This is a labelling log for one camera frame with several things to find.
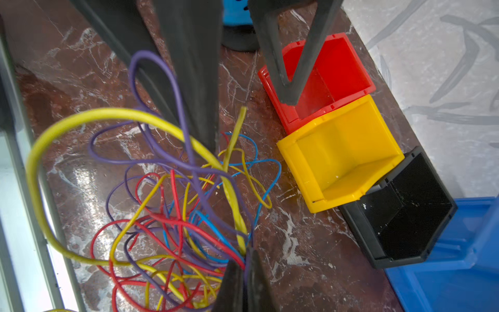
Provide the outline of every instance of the black base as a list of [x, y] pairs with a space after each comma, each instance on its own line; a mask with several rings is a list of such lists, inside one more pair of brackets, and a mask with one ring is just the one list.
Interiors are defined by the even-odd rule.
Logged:
[[224, 26], [222, 45], [239, 52], [255, 52], [260, 49], [253, 25]]

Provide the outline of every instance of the brown marble countertop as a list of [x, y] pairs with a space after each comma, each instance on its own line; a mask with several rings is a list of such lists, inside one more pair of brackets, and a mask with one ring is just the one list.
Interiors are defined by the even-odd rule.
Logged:
[[[146, 0], [140, 0], [138, 5], [159, 50], [168, 60], [152, 5]], [[136, 106], [127, 84], [126, 66], [69, 1], [3, 0], [0, 9], [35, 136], [55, 121], [79, 111]], [[312, 5], [280, 16], [282, 46], [305, 39], [314, 11]], [[374, 101], [402, 150], [408, 152], [418, 145], [343, 11], [330, 32], [347, 33], [376, 85]], [[339, 210], [309, 213], [275, 145], [285, 132], [256, 74], [264, 63], [261, 53], [221, 47], [220, 129], [230, 131], [240, 107], [248, 106], [243, 133], [257, 142], [261, 158], [275, 158], [283, 165], [282, 177], [270, 194], [273, 208], [263, 212], [255, 235], [277, 303], [282, 311], [290, 312], [402, 311], [384, 271], [369, 265]], [[104, 212], [107, 194], [123, 179], [123, 167], [98, 163], [86, 151], [90, 136], [107, 124], [87, 124], [71, 131], [54, 142], [43, 161], [68, 246], [85, 255], [93, 233], [108, 222]], [[104, 137], [101, 142], [105, 141], [106, 147], [99, 146], [98, 150], [107, 157], [150, 157], [140, 134], [130, 129]], [[178, 153], [178, 142], [164, 133], [158, 136]], [[133, 175], [154, 168], [136, 166], [134, 170]], [[258, 166], [253, 171], [264, 185], [272, 181], [275, 173], [272, 165]], [[242, 192], [249, 194], [250, 189], [242, 187]], [[255, 200], [249, 197], [247, 205], [254, 212]], [[125, 193], [117, 192], [111, 200], [111, 211], [117, 218], [126, 217], [133, 206], [131, 200], [123, 198], [127, 198]], [[144, 252], [151, 252], [146, 241], [142, 244]], [[98, 246], [97, 251], [104, 252], [103, 247]], [[111, 281], [96, 267], [74, 266], [87, 309], [111, 311]], [[119, 303], [121, 311], [133, 311], [122, 301]]]

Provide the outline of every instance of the blue wire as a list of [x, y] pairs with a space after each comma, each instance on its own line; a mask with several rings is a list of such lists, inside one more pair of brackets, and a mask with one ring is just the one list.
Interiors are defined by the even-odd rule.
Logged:
[[[225, 133], [226, 135], [232, 135], [232, 133], [230, 132], [226, 132]], [[246, 165], [247, 165], [247, 168], [250, 169], [254, 164], [258, 164], [258, 163], [264, 163], [264, 162], [274, 162], [276, 163], [278, 166], [279, 166], [279, 170], [277, 172], [277, 175], [275, 177], [275, 179], [272, 181], [272, 183], [270, 184], [270, 186], [268, 187], [268, 189], [265, 191], [265, 193], [263, 194], [262, 196], [262, 199], [265, 200], [265, 198], [269, 195], [270, 191], [272, 190], [272, 188], [274, 188], [274, 186], [276, 185], [277, 181], [279, 180], [280, 176], [281, 176], [281, 173], [282, 173], [282, 166], [281, 164], [275, 160], [275, 159], [263, 159], [263, 160], [257, 160], [258, 158], [258, 146], [256, 145], [255, 141], [253, 139], [251, 139], [250, 137], [248, 136], [245, 136], [244, 134], [240, 134], [239, 137], [242, 137], [244, 139], [247, 139], [248, 141], [250, 141], [255, 149], [255, 156], [254, 156], [254, 160], [253, 161], [250, 161], [250, 162], [247, 162]], [[230, 166], [242, 166], [243, 164], [242, 163], [230, 163], [229, 164]], [[241, 174], [240, 172], [237, 172], [235, 174], [233, 174], [232, 176], [233, 177], [236, 177], [238, 176], [239, 174]], [[171, 205], [170, 205], [170, 209], [168, 211], [168, 215], [172, 212], [173, 210], [173, 207], [174, 207], [174, 204], [175, 202], [172, 201]], [[263, 204], [260, 203], [258, 205], [258, 208], [256, 210], [256, 215], [255, 215], [255, 219], [254, 219], [254, 227], [256, 228], [256, 226], [258, 225], [258, 219], [259, 219], [259, 215], [260, 215], [260, 212], [261, 212], [261, 208], [263, 207]], [[240, 255], [240, 253], [227, 241], [227, 239], [225, 238], [225, 236], [222, 235], [222, 233], [220, 233], [220, 231], [215, 227], [215, 225], [205, 216], [203, 215], [200, 211], [198, 210], [194, 210], [193, 213], [189, 216], [189, 222], [191, 224], [196, 224], [196, 225], [200, 225], [202, 222], [205, 222], [205, 224], [219, 237], [219, 239], [221, 240], [221, 242], [226, 245], [228, 248], [230, 248], [232, 251], [235, 252], [236, 255], [238, 255], [243, 261], [244, 259], [242, 258], [242, 256]], [[166, 232], [163, 231], [163, 237], [165, 239], [165, 242], [166, 242], [166, 245], [168, 248], [170, 248], [170, 245], [168, 243], [168, 239], [167, 239], [167, 236], [166, 236]], [[218, 259], [218, 258], [215, 258], [211, 255], [209, 255], [204, 249], [203, 247], [201, 246], [201, 244], [198, 242], [198, 240], [196, 240], [195, 238], [192, 238], [193, 241], [194, 241], [194, 244], [199, 248], [199, 250], [203, 253], [203, 255], [205, 255], [208, 259], [210, 259], [211, 261], [214, 261], [214, 262], [218, 262], [218, 263], [227, 263], [229, 260], [224, 260], [224, 259]]]
[[213, 233], [215, 233], [215, 235], [218, 236], [220, 241], [224, 245], [226, 245], [230, 250], [232, 250], [236, 255], [238, 255], [240, 259], [244, 262], [244, 258], [241, 256], [241, 254], [231, 244], [229, 244], [225, 236], [223, 236], [222, 233], [220, 233], [220, 231], [213, 225], [213, 223], [205, 215], [203, 215], [198, 210], [193, 211], [193, 213], [197, 215], [199, 218], [201, 218], [201, 220], [203, 220], [203, 222], [213, 231]]

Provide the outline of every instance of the thick yellow cable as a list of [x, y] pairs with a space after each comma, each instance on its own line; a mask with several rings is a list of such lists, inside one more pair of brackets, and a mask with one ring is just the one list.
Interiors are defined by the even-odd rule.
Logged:
[[[243, 107], [241, 107], [241, 111], [239, 112], [239, 117], [238, 117], [238, 120], [236, 121], [236, 125], [234, 127], [234, 131], [232, 133], [232, 137], [231, 137], [231, 140], [229, 142], [229, 146], [227, 148], [227, 153], [225, 154], [225, 158], [224, 158], [223, 168], [224, 168], [225, 172], [227, 172], [229, 169], [229, 161], [231, 159], [232, 149], [234, 149], [234, 146], [236, 145], [236, 141], [239, 138], [239, 133], [241, 132], [241, 128], [243, 127], [243, 122], [245, 120], [247, 110], [248, 110], [248, 108], [246, 106], [243, 106]], [[235, 196], [236, 194], [234, 193], [234, 189], [226, 188], [225, 185], [226, 185], [226, 183], [224, 183], [225, 196], [227, 198], [232, 198], [232, 196]], [[243, 220], [243, 217], [241, 216], [239, 208], [237, 208], [237, 210], [235, 209], [234, 206], [231, 206], [231, 208], [232, 208], [232, 214], [234, 217], [234, 225], [235, 225], [236, 230], [239, 230], [243, 233], [247, 233], [248, 230], [246, 229], [246, 224]], [[246, 254], [245, 241], [239, 235], [237, 236], [237, 240], [238, 240], [241, 255], [244, 256]]]
[[[218, 156], [220, 157], [222, 154], [224, 154], [225, 152], [227, 151], [227, 149], [225, 150], [222, 150]], [[258, 201], [260, 203], [262, 203], [267, 209], [271, 209], [272, 208], [272, 201], [270, 200], [270, 196], [267, 195], [267, 200], [268, 200], [268, 203], [266, 203], [264, 201], [264, 199], [261, 198], [261, 196], [258, 194], [258, 191], [256, 190], [255, 186], [253, 185], [253, 183], [251, 182], [252, 180], [255, 181], [258, 186], [260, 186], [260, 188], [263, 190], [263, 192], [265, 193], [266, 189], [265, 187], [262, 185], [262, 183], [257, 179], [255, 178], [254, 176], [252, 176], [249, 171], [248, 171], [248, 167], [247, 167], [247, 164], [246, 164], [246, 157], [245, 157], [245, 152], [244, 150], [240, 149], [240, 148], [233, 148], [233, 151], [239, 151], [241, 152], [241, 163], [243, 165], [243, 168], [244, 168], [244, 171], [235, 167], [235, 166], [229, 166], [230, 168], [242, 173], [243, 175], [245, 175], [249, 181], [249, 185], [251, 186], [251, 190], [253, 191], [253, 193], [255, 194], [256, 198], [258, 199]], [[197, 195], [195, 195], [189, 202], [187, 202], [187, 194], [189, 192], [189, 187], [190, 187], [190, 183], [188, 183], [186, 185], [186, 190], [185, 190], [185, 194], [184, 194], [184, 204], [183, 204], [183, 208], [182, 208], [182, 219], [184, 221], [187, 220], [187, 205], [188, 204], [191, 204], [194, 199], [196, 198]], [[206, 259], [206, 256], [199, 250], [199, 248], [196, 246], [196, 244], [194, 244], [194, 241], [192, 240], [192, 238], [190, 237], [189, 235], [189, 232], [187, 231], [187, 229], [184, 228], [184, 235], [185, 237], [187, 238], [187, 241], [189, 242], [189, 245], [192, 247], [192, 249], [194, 250], [194, 252], [200, 256], [201, 258], [203, 259]]]
[[[68, 250], [67, 247], [61, 244], [55, 237], [55, 234], [48, 224], [47, 217], [43, 209], [40, 188], [38, 186], [38, 168], [40, 165], [40, 160], [44, 152], [48, 149], [48, 147], [54, 140], [73, 128], [98, 120], [123, 119], [135, 120], [153, 125], [184, 142], [184, 136], [182, 134], [182, 130], [179, 127], [176, 127], [175, 125], [157, 116], [127, 108], [98, 108], [71, 115], [53, 124], [40, 135], [29, 154], [28, 160], [26, 162], [26, 180], [36, 219], [38, 220], [38, 224], [40, 225], [40, 228], [47, 241], [54, 247], [54, 249], [56, 249], [63, 256], [69, 259], [90, 265], [108, 266], [107, 260], [88, 258]], [[239, 121], [240, 120], [238, 120], [236, 124], [234, 133], [239, 133], [241, 129], [242, 121], [240, 122], [240, 125]], [[204, 147], [198, 140], [191, 138], [191, 143], [194, 150], [201, 157], [203, 157], [210, 164], [210, 166], [218, 170], [223, 170], [223, 167], [220, 164], [219, 160], [212, 153], [210, 153], [206, 149], [206, 147]], [[246, 229], [246, 225], [243, 221], [241, 213], [239, 212], [239, 204], [234, 189], [227, 178], [222, 177], [222, 183], [224, 186], [224, 192], [227, 197], [227, 201], [229, 202], [233, 212], [236, 229], [243, 233], [247, 233], [248, 231]], [[246, 246], [242, 237], [238, 237], [238, 243], [242, 254], [244, 255], [246, 253]], [[116, 265], [130, 266], [131, 264], [128, 262], [117, 262]]]

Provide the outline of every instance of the black metal frame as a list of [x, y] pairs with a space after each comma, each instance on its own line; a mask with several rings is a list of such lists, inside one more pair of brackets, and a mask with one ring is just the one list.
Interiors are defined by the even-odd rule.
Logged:
[[267, 62], [267, 69], [275, 92], [281, 103], [297, 105], [312, 72], [315, 60], [334, 22], [343, 0], [317, 0], [317, 11], [303, 47], [293, 80], [289, 81], [277, 26], [278, 15], [290, 8], [309, 4], [311, 0], [249, 0], [248, 7], [260, 48]]
[[249, 247], [247, 253], [245, 271], [229, 261], [213, 312], [278, 311], [258, 252]]
[[[139, 50], [159, 55], [135, 0], [71, 2], [127, 66]], [[154, 5], [184, 99], [189, 131], [214, 152], [218, 140], [222, 1], [155, 0]], [[163, 117], [178, 125], [173, 90], [162, 70], [143, 60], [137, 78]]]

